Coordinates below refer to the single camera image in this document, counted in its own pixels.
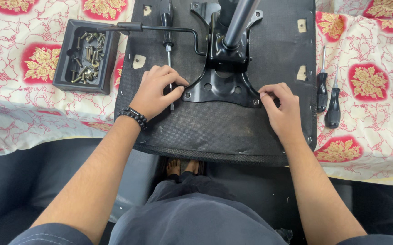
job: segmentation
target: left hand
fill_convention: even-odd
[[[163,89],[173,82],[181,86],[164,96]],[[130,103],[130,107],[144,115],[149,121],[178,100],[184,92],[184,86],[188,85],[189,83],[170,66],[155,65],[150,71],[144,72],[141,85]]]

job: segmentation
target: dark gray shirt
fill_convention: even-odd
[[[78,230],[53,223],[28,229],[10,243],[21,244],[92,243]],[[242,203],[196,193],[130,209],[113,228],[109,244],[285,245],[286,242],[257,213]],[[368,235],[339,244],[390,245],[393,244],[393,236]]]

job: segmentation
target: black screwdriver handle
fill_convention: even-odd
[[[339,88],[333,88],[331,90],[330,105],[325,115],[325,126],[330,129],[336,129],[340,124],[339,93]]]
[[[327,103],[328,103],[327,86],[326,86],[327,76],[328,73],[321,72],[316,77],[316,80],[318,81],[318,94],[316,96],[317,113],[322,113],[327,108]]]
[[[171,27],[173,20],[173,12],[172,8],[172,0],[161,0],[160,4],[160,19],[162,20],[162,26]],[[171,31],[163,31],[163,46],[174,46],[174,42],[172,41]]]

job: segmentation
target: beaded bracelet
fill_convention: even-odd
[[[144,131],[148,127],[146,125],[145,116],[133,110],[130,106],[126,106],[122,110],[120,110],[118,112],[118,116],[120,115],[127,115],[129,117],[134,118],[138,122],[139,126],[141,127],[141,131]]]

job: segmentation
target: hand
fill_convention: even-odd
[[[281,144],[294,144],[305,141],[301,128],[299,97],[285,83],[266,85],[260,88],[261,102],[265,106],[272,129],[278,135]],[[281,106],[276,107],[274,99],[280,99]]]
[[[182,86],[176,87],[164,96],[163,89],[173,82]],[[155,65],[150,71],[144,72],[141,85],[130,107],[144,115],[149,121],[178,100],[183,94],[184,86],[188,85],[189,83],[178,75],[176,70],[167,65],[163,67]]]

